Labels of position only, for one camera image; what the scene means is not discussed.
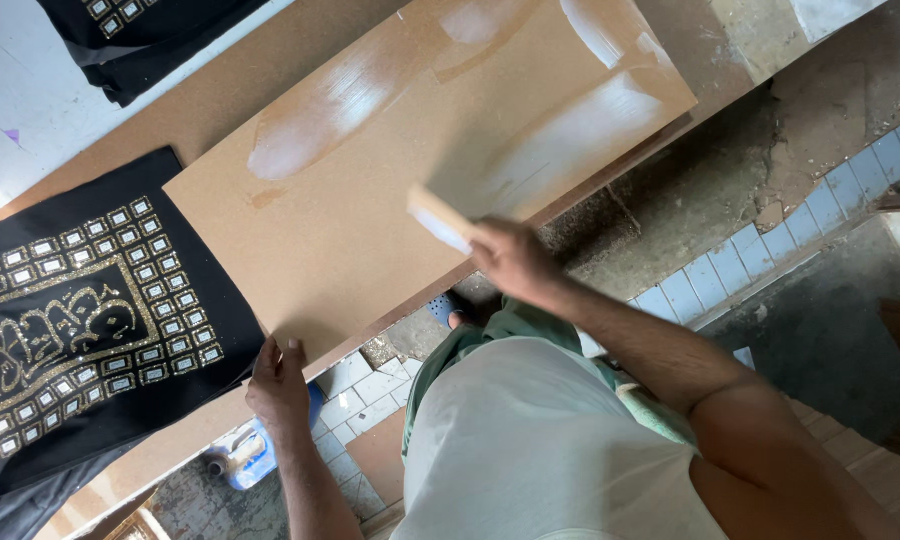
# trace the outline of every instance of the black fabric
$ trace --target black fabric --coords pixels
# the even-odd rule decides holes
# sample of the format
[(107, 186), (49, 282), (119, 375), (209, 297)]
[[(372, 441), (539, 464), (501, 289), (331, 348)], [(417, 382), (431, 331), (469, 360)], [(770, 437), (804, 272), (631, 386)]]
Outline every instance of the black fabric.
[(139, 442), (111, 449), (70, 470), (0, 497), (0, 540), (30, 540), (35, 537), (72, 494)]
[[(266, 0), (38, 0), (91, 85), (126, 107)], [(125, 10), (138, 10), (128, 17)], [(116, 18), (119, 30), (103, 25)], [(86, 64), (86, 59), (108, 59)]]
[[(0, 441), (16, 435), (21, 443), (15, 453), (0, 456), (0, 497), (151, 434), (237, 387), (249, 376), (264, 336), (240, 291), (161, 189), (180, 170), (172, 150), (162, 148), (0, 222), (0, 262), (9, 261), (7, 254), (15, 254), (22, 247), (28, 257), (27, 261), (10, 269), (5, 268), (5, 264), (0, 268), (0, 280), (6, 285), (4, 292), (0, 292), (0, 328), (6, 330), (0, 334), (0, 417), (11, 411), (13, 424), (11, 430), (0, 433)], [(137, 217), (131, 203), (139, 201), (147, 201), (150, 209)], [(119, 209), (123, 209), (122, 213), (129, 221), (113, 226), (108, 214)], [(158, 219), (157, 225), (162, 228), (144, 235), (144, 226), (151, 223), (154, 215)], [(96, 238), (89, 238), (91, 224), (99, 218), (104, 219), (108, 230)], [(140, 240), (131, 240), (129, 245), (117, 248), (116, 254), (98, 251), (97, 243), (107, 239), (116, 241), (117, 232), (128, 231), (130, 225), (140, 232)], [(86, 242), (63, 249), (64, 242), (75, 230), (81, 231)], [(169, 249), (155, 254), (154, 246), (167, 248), (154, 243), (162, 236), (166, 236)], [(42, 240), (47, 238), (55, 239), (60, 251), (36, 256), (34, 246), (42, 245)], [(131, 254), (142, 245), (150, 248), (145, 252), (148, 258), (131, 264)], [(85, 261), (77, 268), (74, 254), (91, 246), (95, 250), (95, 259)], [(21, 269), (39, 274), (39, 269), (48, 268), (47, 261), (56, 257), (67, 264), (65, 270), (20, 286), (11, 285), (10, 281), (19, 277)], [(172, 264), (172, 267), (161, 270), (159, 267), (163, 263)], [(142, 274), (137, 275), (135, 271), (150, 264), (156, 275), (141, 282)], [(185, 273), (188, 279), (183, 281), (184, 286), (171, 291), (171, 279), (179, 285), (176, 279), (179, 272)], [(77, 277), (56, 282), (66, 276)], [(161, 284), (165, 295), (148, 299), (146, 291), (156, 283)], [(90, 293), (81, 293), (90, 289), (98, 300)], [(181, 306), (184, 299), (180, 295), (188, 291), (192, 292), (190, 302), (196, 303)], [(9, 298), (12, 294), (23, 296)], [(58, 304), (50, 306), (51, 300), (59, 300), (68, 306), (72, 317), (63, 315)], [(166, 301), (171, 302), (173, 313), (157, 320), (157, 307)], [(48, 313), (45, 318), (32, 313), (26, 318), (25, 311), (43, 307)], [(86, 308), (83, 314), (77, 314), (80, 308)], [(184, 319), (192, 315), (191, 320), (197, 321), (197, 312), (203, 320), (190, 327)], [(178, 317), (182, 331), (167, 337), (166, 332), (176, 328), (163, 325), (173, 317)], [(13, 330), (13, 326), (4, 325), (4, 321), (15, 321), (21, 329)], [(131, 324), (133, 321), (137, 322), (135, 326)], [(215, 336), (209, 334), (214, 338), (197, 345), (197, 332), (205, 338), (207, 324)], [(56, 330), (48, 331), (47, 326)], [(52, 336), (41, 339), (41, 336), (49, 335)], [(170, 353), (168, 344), (181, 336), (187, 337), (186, 343), (191, 348)], [(63, 345), (57, 345), (56, 339)], [(163, 359), (144, 360), (143, 354), (153, 347), (159, 347)], [(36, 355), (41, 348), (44, 349), (43, 360)], [(204, 365), (201, 359), (209, 351), (218, 355), (222, 352), (222, 357)], [(106, 366), (119, 365), (119, 359), (127, 355), (131, 368), (105, 373)], [(190, 355), (194, 365), (192, 371), (176, 374), (177, 368), (186, 366), (179, 360)], [(53, 356), (52, 361), (39, 364), (50, 356)], [(158, 370), (153, 371), (160, 365), (165, 365), (165, 371), (161, 372), (164, 378), (159, 377)], [(97, 377), (81, 382), (88, 366), (96, 370)], [(23, 378), (26, 385), (6, 386), (6, 382), (12, 382), (27, 370), (32, 373)], [(132, 376), (135, 387), (120, 390), (120, 380), (125, 382), (122, 378), (127, 374)], [(63, 390), (56, 386), (63, 376), (69, 378), (72, 390), (69, 394), (65, 392), (65, 386)], [(144, 383), (144, 378), (151, 376), (154, 381)], [(90, 404), (88, 392), (97, 385), (107, 397)], [(36, 401), (48, 387), (50, 397), (56, 401), (49, 407), (42, 407)], [(77, 393), (83, 401), (80, 412), (53, 428), (44, 429), (42, 436), (31, 444), (25, 443), (24, 432), (34, 419), (20, 421), (21, 413), (17, 409), (22, 408), (22, 404), (31, 403), (39, 410), (39, 423), (46, 428), (48, 415), (52, 411), (64, 415), (65, 407), (72, 404)], [(25, 399), (19, 399), (21, 395), (25, 395)], [(5, 400), (14, 398), (18, 402), (12, 407), (3, 407)]]

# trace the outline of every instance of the person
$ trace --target person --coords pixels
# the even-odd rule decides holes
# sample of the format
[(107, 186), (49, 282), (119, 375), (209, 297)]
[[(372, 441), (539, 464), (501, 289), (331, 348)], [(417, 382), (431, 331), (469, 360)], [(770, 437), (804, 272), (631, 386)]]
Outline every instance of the person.
[[(471, 245), (504, 310), (483, 333), (455, 313), (449, 345), (414, 381), (406, 518), (392, 538), (900, 539), (781, 394), (727, 352), (565, 276), (527, 227), (487, 219)], [(637, 423), (570, 323), (685, 418), (696, 446)], [(300, 341), (268, 339), (246, 400), (274, 440), (290, 537), (361, 538), (312, 442), (305, 362)]]

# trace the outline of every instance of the mdf board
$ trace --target mdf board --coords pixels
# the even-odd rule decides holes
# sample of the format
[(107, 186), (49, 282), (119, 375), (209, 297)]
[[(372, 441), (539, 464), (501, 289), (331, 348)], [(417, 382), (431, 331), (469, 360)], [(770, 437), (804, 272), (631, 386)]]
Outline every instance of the mdf board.
[(416, 0), (165, 190), (309, 379), (465, 260), (412, 187), (525, 218), (695, 103), (629, 0)]

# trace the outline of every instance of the blue sandal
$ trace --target blue sandal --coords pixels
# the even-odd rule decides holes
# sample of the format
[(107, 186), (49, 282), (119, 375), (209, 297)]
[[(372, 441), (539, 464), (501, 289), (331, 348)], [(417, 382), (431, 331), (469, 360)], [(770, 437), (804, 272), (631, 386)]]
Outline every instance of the blue sandal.
[(436, 298), (427, 302), (427, 312), (440, 322), (441, 325), (445, 327), (450, 327), (450, 314), (454, 312), (464, 313), (463, 308), (460, 306), (459, 302), (456, 299), (447, 294), (443, 293)]

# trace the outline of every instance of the white shirt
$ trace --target white shirt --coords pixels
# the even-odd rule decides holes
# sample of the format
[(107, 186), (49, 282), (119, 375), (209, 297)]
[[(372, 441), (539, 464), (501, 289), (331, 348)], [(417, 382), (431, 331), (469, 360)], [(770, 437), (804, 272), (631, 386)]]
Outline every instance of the white shirt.
[(586, 358), (492, 341), (420, 403), (391, 538), (724, 539), (690, 484), (693, 454), (636, 423)]

